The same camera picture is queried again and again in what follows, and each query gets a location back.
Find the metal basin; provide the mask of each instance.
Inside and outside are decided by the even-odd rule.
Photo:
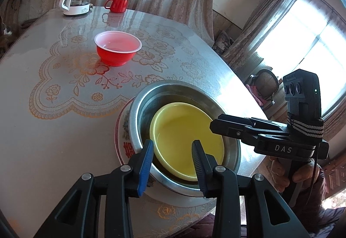
[[[175,80],[163,80],[145,87],[134,99],[129,114],[129,134],[134,151],[139,152],[146,139],[154,114],[164,105],[172,102],[186,102],[203,110],[215,119],[224,110],[201,89]],[[240,165],[240,143],[237,139],[223,137],[224,160],[222,165],[235,173]],[[170,190],[191,197],[203,197],[197,182],[190,182],[173,176],[154,155],[150,174]]]

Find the finger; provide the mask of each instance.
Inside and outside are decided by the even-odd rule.
[[[317,181],[318,179],[318,176],[319,176],[319,165],[317,165],[317,168],[316,168],[316,173],[315,173],[315,177],[314,177],[314,183]],[[312,178],[310,179],[307,179],[303,182],[303,189],[306,189],[306,188],[309,188],[311,186],[311,181],[312,181]]]
[[[290,180],[285,176],[278,176],[277,174],[272,174],[273,180],[276,184],[287,187],[290,185]]]
[[[312,178],[312,173],[314,171],[314,161],[311,160],[309,164],[300,167],[292,177],[294,182],[303,182],[307,179]]]
[[[282,164],[278,161],[278,159],[274,160],[272,162],[272,173],[277,174],[279,176],[283,176],[285,174],[285,168]]]
[[[274,184],[274,188],[277,190],[277,191],[279,191],[279,192],[284,192],[284,190],[285,190],[285,187],[284,186],[281,186],[281,185],[279,185],[279,184]]]

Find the bright window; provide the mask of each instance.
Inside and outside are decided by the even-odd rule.
[[[279,78],[304,69],[318,75],[322,115],[346,91],[346,35],[304,0],[297,0],[257,48]]]

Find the lace tablecloth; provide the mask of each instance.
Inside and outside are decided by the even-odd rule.
[[[134,34],[143,47],[124,66],[110,67],[93,41],[105,30]],[[131,10],[113,14],[95,7],[79,17],[47,12],[4,56],[0,77],[0,208],[23,238],[36,233],[83,173],[106,174],[119,166],[115,122],[146,85],[183,80],[229,114],[265,118],[241,81],[191,29]],[[241,146],[239,174],[250,175],[263,157]],[[172,235],[215,206],[211,201],[178,208],[147,195],[130,203],[138,238]]]

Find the red plastic bowl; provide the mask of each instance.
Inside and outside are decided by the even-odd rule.
[[[101,60],[112,67],[124,65],[142,48],[136,36],[117,30],[101,32],[94,41]]]

